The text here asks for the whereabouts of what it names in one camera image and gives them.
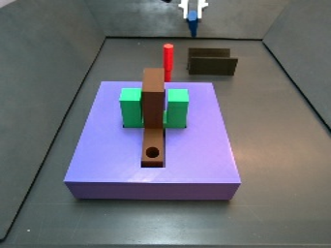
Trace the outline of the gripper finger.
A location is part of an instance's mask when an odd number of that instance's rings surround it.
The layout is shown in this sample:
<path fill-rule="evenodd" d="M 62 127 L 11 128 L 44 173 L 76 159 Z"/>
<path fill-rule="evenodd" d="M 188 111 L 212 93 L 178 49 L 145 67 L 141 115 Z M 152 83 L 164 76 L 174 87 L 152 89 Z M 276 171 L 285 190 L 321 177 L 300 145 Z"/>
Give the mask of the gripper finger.
<path fill-rule="evenodd" d="M 196 11 L 197 11 L 197 20 L 201 20 L 201 18 L 202 18 L 202 11 L 204 11 L 204 9 L 206 7 L 208 7 L 206 0 L 197 0 L 197 8 L 196 8 Z"/>
<path fill-rule="evenodd" d="M 186 19 L 186 13 L 188 13 L 188 0 L 181 0 L 181 1 L 180 1 L 178 8 L 182 10 L 182 18 Z"/>

